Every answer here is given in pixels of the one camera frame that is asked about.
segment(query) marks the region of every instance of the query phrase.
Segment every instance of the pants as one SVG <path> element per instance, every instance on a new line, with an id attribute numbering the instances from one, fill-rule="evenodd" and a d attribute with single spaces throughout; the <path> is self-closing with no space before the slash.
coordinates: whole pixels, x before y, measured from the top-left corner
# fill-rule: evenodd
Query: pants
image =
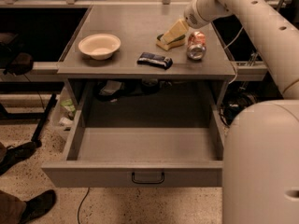
<path id="1" fill-rule="evenodd" d="M 0 142 L 0 162 L 7 153 L 6 147 Z M 18 224 L 21 214 L 25 211 L 26 202 L 0 190 L 0 223 Z"/>
<path id="2" fill-rule="evenodd" d="M 0 142 L 0 162 L 6 156 L 7 148 Z"/>

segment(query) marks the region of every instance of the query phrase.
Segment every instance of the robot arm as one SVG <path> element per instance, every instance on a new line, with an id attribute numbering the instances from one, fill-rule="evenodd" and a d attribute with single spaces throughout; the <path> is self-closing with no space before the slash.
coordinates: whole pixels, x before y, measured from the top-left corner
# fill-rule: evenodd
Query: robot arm
<path id="1" fill-rule="evenodd" d="M 193 28 L 235 14 L 284 98 L 252 105 L 225 139 L 224 224 L 296 224 L 299 210 L 299 32 L 264 0 L 192 0 Z"/>
<path id="2" fill-rule="evenodd" d="M 299 99 L 299 31 L 264 0 L 192 0 L 185 19 L 200 28 L 219 18 L 235 14 L 278 89 L 288 99 Z"/>

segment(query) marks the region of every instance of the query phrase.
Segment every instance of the open drawer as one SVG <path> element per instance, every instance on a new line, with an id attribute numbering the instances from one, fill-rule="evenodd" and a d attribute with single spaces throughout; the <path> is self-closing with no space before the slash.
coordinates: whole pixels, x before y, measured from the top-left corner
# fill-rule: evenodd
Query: open drawer
<path id="1" fill-rule="evenodd" d="M 100 102 L 88 82 L 62 161 L 42 165 L 56 187 L 217 187 L 213 99 L 205 81 Z"/>

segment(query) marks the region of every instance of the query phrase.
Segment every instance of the white bowl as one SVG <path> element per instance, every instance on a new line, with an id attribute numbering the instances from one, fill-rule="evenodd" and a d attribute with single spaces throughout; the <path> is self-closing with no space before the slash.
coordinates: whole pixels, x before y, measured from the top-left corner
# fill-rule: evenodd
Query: white bowl
<path id="1" fill-rule="evenodd" d="M 79 50 L 95 60 L 104 60 L 111 57 L 113 52 L 120 46 L 121 41 L 110 34 L 90 35 L 78 43 Z"/>

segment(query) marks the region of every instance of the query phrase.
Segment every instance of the gray cabinet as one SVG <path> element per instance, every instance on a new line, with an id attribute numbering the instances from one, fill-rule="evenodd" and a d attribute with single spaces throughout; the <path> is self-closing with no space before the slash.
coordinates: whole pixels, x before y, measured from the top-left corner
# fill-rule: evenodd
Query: gray cabinet
<path id="1" fill-rule="evenodd" d="M 221 185 L 223 131 L 218 105 L 234 69 L 213 27 L 206 34 L 207 53 L 200 61 L 186 56 L 186 46 L 166 52 L 155 38 L 183 14 L 185 4 L 94 6 L 58 73 L 67 78 L 71 96 L 84 80 L 73 127 L 61 161 L 45 162 L 43 171 L 57 187 L 217 187 Z M 78 51 L 85 36 L 111 33 L 121 49 L 107 61 Z M 168 70 L 136 64 L 143 52 L 169 56 Z M 151 95 L 100 102 L 93 96 L 98 79 L 167 80 Z"/>

